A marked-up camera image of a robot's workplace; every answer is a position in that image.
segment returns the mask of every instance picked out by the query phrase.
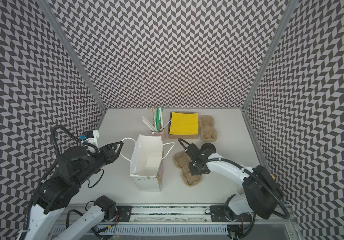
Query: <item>stack of yellow napkins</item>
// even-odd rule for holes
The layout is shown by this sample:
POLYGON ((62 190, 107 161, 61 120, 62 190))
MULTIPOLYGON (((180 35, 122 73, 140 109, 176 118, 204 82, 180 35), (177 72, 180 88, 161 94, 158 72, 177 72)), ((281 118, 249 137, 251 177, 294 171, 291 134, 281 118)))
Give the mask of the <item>stack of yellow napkins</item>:
POLYGON ((172 113, 169 134, 198 135, 198 113, 172 113))

